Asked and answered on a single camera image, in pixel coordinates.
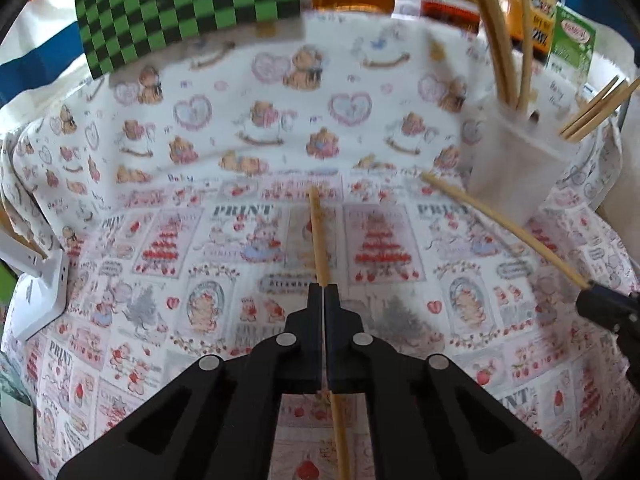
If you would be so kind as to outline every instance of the printed fabric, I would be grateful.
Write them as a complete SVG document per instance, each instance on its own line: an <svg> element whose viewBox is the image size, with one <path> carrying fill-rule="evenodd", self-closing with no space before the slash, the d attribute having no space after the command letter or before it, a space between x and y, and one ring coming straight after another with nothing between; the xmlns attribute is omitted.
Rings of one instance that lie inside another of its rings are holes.
<svg viewBox="0 0 640 480"><path fill-rule="evenodd" d="M36 399L40 473L198 357L283 330L314 280L316 184L332 281L366 329L450 356L594 478L638 410L614 339L547 261L418 178L462 186L490 63L481 40L433 23L309 14L153 54L28 126L2 160L21 193L2 198L73 263L63 316L20 344L10 312L2 339ZM537 66L533 79L529 113L566 120L575 89ZM590 207L619 168L605 124L527 228L628 294L626 251ZM345 404L354 477L374 478L366 409ZM336 478L331 428L326 392L283 399L271 478Z"/></svg>

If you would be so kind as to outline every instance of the white holder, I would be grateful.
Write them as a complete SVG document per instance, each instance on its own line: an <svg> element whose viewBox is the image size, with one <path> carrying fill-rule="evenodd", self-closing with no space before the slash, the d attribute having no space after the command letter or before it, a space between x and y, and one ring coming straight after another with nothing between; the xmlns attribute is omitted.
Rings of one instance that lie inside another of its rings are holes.
<svg viewBox="0 0 640 480"><path fill-rule="evenodd" d="M27 274L18 280L12 299L12 332L23 342L65 311L69 258L57 249L43 259L2 231L0 258Z"/></svg>

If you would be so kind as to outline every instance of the white container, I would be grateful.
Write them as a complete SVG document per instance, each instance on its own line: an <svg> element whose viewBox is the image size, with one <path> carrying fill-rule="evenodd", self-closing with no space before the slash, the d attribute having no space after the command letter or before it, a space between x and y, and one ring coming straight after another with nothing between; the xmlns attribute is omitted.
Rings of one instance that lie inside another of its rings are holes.
<svg viewBox="0 0 640 480"><path fill-rule="evenodd" d="M578 144L563 140L555 121L535 124L497 100L487 100L484 112L468 192L522 226L562 177Z"/></svg>

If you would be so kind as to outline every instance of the green label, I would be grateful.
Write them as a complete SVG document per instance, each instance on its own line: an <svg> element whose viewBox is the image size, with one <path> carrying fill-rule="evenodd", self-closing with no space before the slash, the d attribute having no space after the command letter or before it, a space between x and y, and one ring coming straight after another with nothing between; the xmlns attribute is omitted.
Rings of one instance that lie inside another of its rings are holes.
<svg viewBox="0 0 640 480"><path fill-rule="evenodd" d="M593 57L596 31L564 7L558 7L548 65L576 83L584 83Z"/></svg>

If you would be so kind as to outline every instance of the bunny print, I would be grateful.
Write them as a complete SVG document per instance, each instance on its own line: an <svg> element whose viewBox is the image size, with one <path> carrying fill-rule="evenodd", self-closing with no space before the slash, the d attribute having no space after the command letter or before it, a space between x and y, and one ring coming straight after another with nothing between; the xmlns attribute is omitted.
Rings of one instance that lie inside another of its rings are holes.
<svg viewBox="0 0 640 480"><path fill-rule="evenodd" d="M267 222L256 217L253 234L247 235L248 244L242 248L242 259L251 263L281 262L284 260L282 242L277 240L279 217Z"/></svg>

